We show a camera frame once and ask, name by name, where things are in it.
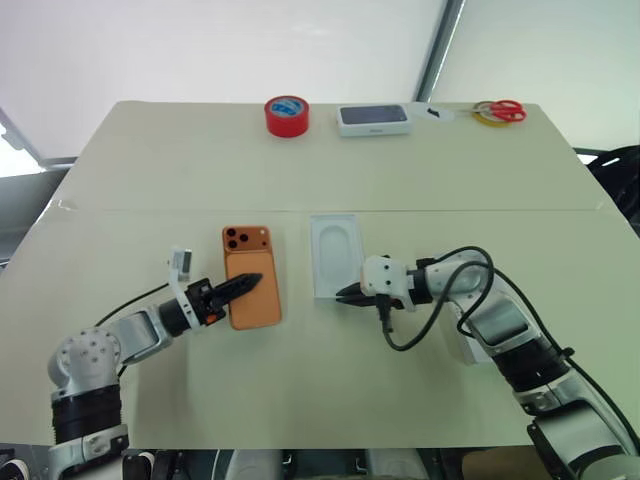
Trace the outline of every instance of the orange phone case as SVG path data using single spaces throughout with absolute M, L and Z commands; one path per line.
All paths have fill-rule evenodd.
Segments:
M 236 330 L 276 325 L 280 298 L 269 229 L 264 226 L 228 226 L 222 230 L 227 279 L 241 273 L 261 273 L 249 293 L 229 304 L 231 326 Z

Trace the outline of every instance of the white table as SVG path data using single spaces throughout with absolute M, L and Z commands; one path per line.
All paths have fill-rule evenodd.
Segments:
M 54 198 L 155 211 L 613 209 L 540 108 L 527 111 L 509 128 L 417 118 L 409 136 L 341 138 L 335 106 L 312 105 L 309 131 L 281 139 L 261 105 L 124 102 Z

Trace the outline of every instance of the red scissors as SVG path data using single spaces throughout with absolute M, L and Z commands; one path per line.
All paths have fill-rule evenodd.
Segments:
M 527 112 L 524 111 L 522 104 L 515 100 L 498 100 L 487 107 L 482 110 L 508 123 L 521 122 L 527 118 Z

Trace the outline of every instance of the metal rod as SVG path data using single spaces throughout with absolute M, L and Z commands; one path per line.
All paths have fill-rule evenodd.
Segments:
M 78 157 L 61 157 L 61 158 L 45 158 L 39 163 L 40 166 L 47 170 L 64 170 L 69 169 L 76 162 Z
M 573 150 L 578 155 L 595 155 L 596 157 L 606 151 L 606 150 L 596 150 L 594 148 L 580 148 L 580 147 L 575 147 Z
M 446 0 L 431 51 L 416 88 L 414 98 L 418 102 L 431 101 L 431 95 L 447 58 L 464 4 L 465 0 Z
M 29 153 L 29 155 L 31 155 L 39 164 L 42 160 L 40 154 L 35 149 L 35 147 L 31 145 L 31 143 L 29 143 L 29 140 L 27 140 L 25 136 L 20 133 L 18 127 L 16 127 L 16 125 L 11 121 L 7 114 L 4 113 L 4 110 L 2 110 L 2 108 L 0 108 L 0 123 L 4 126 L 4 128 L 7 129 L 7 133 L 4 136 L 12 139 L 8 140 L 8 138 L 5 138 L 5 140 L 9 142 L 9 145 L 11 145 L 16 150 L 22 150 L 24 148 Z

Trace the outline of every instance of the tape roll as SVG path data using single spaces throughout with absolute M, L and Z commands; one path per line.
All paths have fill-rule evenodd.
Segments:
M 264 106 L 267 129 L 278 137 L 302 135 L 309 128 L 309 104 L 300 97 L 283 95 Z
M 487 125 L 488 127 L 508 127 L 509 122 L 505 122 L 497 117 L 491 115 L 490 111 L 483 111 L 485 107 L 488 107 L 493 102 L 490 100 L 485 100 L 483 102 L 478 102 L 473 106 L 474 110 L 480 110 L 479 112 L 472 112 L 471 116 L 475 118 L 480 123 Z

